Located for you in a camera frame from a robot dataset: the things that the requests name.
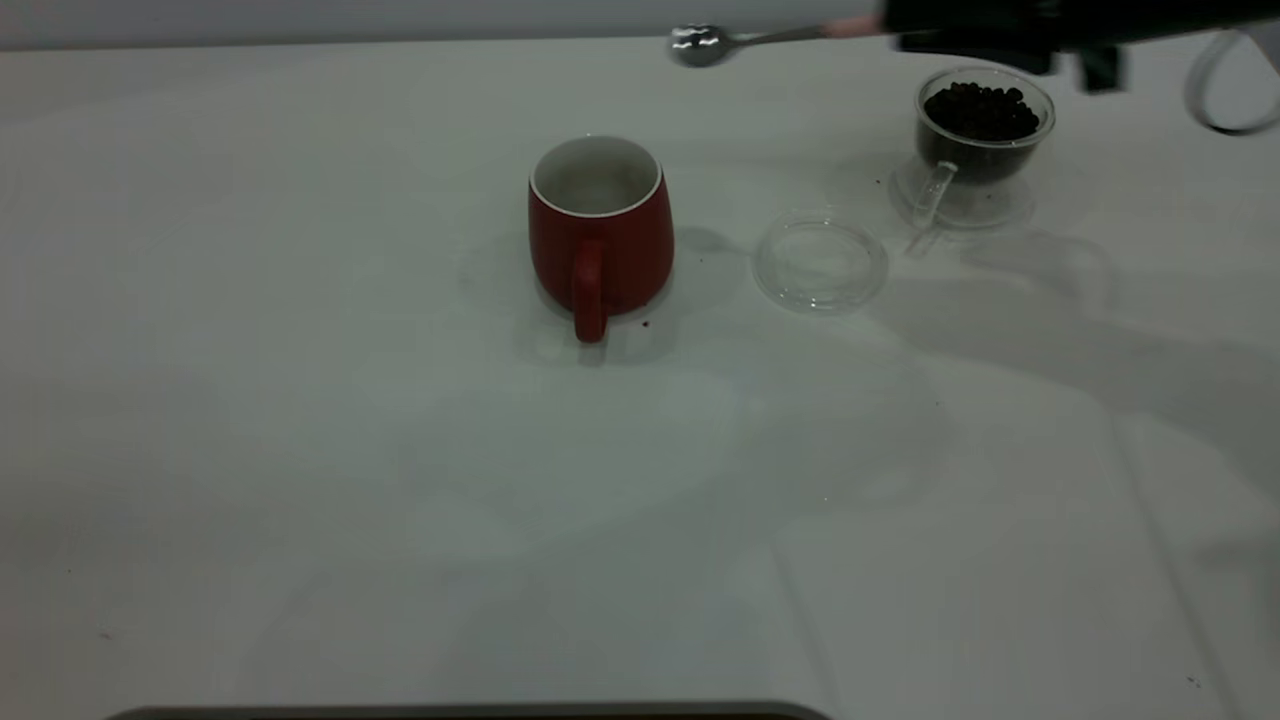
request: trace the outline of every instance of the white cable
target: white cable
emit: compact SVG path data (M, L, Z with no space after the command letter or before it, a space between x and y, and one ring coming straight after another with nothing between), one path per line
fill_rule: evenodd
M1219 36L1213 38L1213 42L1210 42L1208 47L1201 53L1199 58L1196 58L1196 63L1192 65L1190 73L1187 74L1187 87L1184 90L1187 110L1192 114L1192 118L1213 132L1230 136L1254 135L1271 129L1276 126L1276 123L1280 123L1280 101L1276 102L1276 106L1272 108L1266 117L1252 126L1229 128L1215 123L1213 119L1208 117L1208 110L1204 106L1204 96L1208 94L1208 81L1212 78L1213 70L1216 70L1217 65L1222 61L1222 56L1226 55L1226 51L1235 46L1242 37L1244 37L1244 33L1238 29L1229 29L1219 33Z

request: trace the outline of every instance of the spoon handle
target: spoon handle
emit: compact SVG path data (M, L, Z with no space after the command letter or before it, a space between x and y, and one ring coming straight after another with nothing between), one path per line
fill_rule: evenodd
M813 26L813 27L800 27L796 29L787 29L782 32L771 32L765 35L756 35L754 37L744 37L739 41L742 47L750 47L751 45L771 45L773 42L796 42L799 40L820 40L827 37L826 26Z
M745 37L739 41L741 47L749 47L751 45L771 45L773 42L796 42L800 40L822 40L824 37L833 38L847 38L847 37L868 37L872 35L879 35L881 18L879 15L863 15L860 18L844 18L840 20L831 20L820 26L801 27L796 29L787 29L782 32L769 32L765 35L756 35L754 37Z

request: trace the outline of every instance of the mug handle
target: mug handle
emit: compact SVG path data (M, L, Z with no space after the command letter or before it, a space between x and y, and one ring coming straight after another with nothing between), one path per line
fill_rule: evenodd
M573 258L573 329L581 342L604 340L603 268L604 246L599 241L588 240L577 246Z
M959 169L955 163L943 160L929 173L929 179L925 181L924 188L920 190L920 195L915 199L915 211L911 213L911 224L916 229L923 231L933 225L933 218L938 214L938 205L942 202L942 196L951 187L951 181L955 179L956 170Z

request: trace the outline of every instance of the red mug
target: red mug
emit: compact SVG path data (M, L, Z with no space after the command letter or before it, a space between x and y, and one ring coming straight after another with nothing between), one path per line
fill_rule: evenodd
M662 165L620 137L559 145L529 178L534 272L573 311L577 340L600 342L609 315L653 300L671 277L676 232Z

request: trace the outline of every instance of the glass saucer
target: glass saucer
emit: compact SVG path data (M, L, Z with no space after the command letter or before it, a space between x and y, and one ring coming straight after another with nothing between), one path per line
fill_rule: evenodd
M753 263L778 305L800 313L852 310L888 277L884 246L840 208L791 210L769 227Z

